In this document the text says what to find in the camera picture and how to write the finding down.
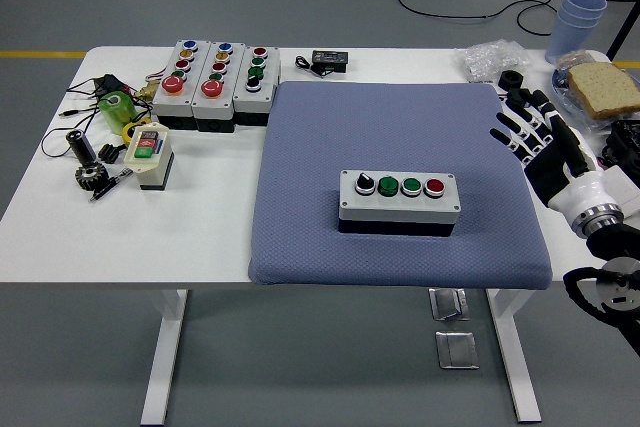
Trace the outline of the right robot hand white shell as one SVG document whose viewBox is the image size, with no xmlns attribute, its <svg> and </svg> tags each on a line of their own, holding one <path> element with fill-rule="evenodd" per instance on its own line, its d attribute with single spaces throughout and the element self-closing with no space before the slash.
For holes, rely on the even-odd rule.
<svg viewBox="0 0 640 427">
<path fill-rule="evenodd" d="M 497 120 L 507 134 L 490 134 L 506 146 L 524 166 L 524 173 L 540 202 L 561 213 L 578 236 L 586 238 L 599 228 L 620 224 L 624 214 L 607 192 L 604 170 L 582 135 L 570 127 L 540 90 L 512 88 Z"/>
</svg>

